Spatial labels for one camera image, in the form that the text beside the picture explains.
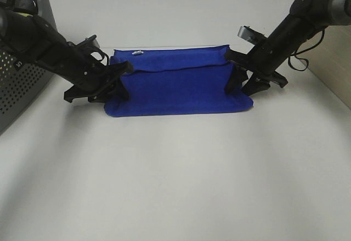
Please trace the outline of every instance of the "blue fabric pouch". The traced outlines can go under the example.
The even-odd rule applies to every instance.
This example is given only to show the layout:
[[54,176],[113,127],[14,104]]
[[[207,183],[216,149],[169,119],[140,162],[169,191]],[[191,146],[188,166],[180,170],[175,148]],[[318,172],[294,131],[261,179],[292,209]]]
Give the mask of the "blue fabric pouch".
[[105,111],[113,117],[245,111],[253,101],[238,88],[224,93],[233,64],[228,45],[177,50],[115,50],[111,64],[129,61],[134,72],[121,77],[130,100],[113,97]]

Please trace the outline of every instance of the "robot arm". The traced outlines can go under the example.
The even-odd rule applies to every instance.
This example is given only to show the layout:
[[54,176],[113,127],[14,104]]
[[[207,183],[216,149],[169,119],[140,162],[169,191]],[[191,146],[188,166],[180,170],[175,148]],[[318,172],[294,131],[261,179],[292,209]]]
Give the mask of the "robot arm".
[[120,80],[124,73],[133,71],[128,61],[109,65],[109,57],[99,49],[96,36],[78,45],[67,42],[37,13],[33,1],[0,3],[0,49],[19,59],[15,67],[31,63],[65,78],[73,84],[64,94],[68,102],[78,97],[87,97],[89,102],[106,102],[115,95],[129,98]]
[[[129,62],[109,65],[96,36],[75,45],[37,14],[32,1],[0,2],[0,49],[19,59],[16,67],[32,63],[71,82],[73,87],[64,94],[68,102],[78,97],[87,97],[89,102],[106,102],[116,95],[129,98],[120,80],[124,73],[133,71]],[[268,38],[243,28],[240,34],[255,46],[248,54],[233,50],[226,53],[225,58],[235,66],[225,92],[230,93],[248,80],[247,71],[253,72],[242,88],[247,95],[269,89],[270,82],[284,87],[287,79],[275,70],[287,58],[299,54],[302,43],[328,26],[350,24],[351,0],[295,0],[289,15]],[[101,60],[93,53],[98,53]]]
[[351,0],[295,0],[289,15],[268,37],[242,28],[239,34],[254,43],[248,54],[229,50],[225,57],[235,66],[225,87],[230,93],[242,82],[248,80],[247,71],[252,77],[242,91],[252,95],[270,88],[270,82],[284,87],[288,81],[275,70],[308,39],[328,26],[351,25]]

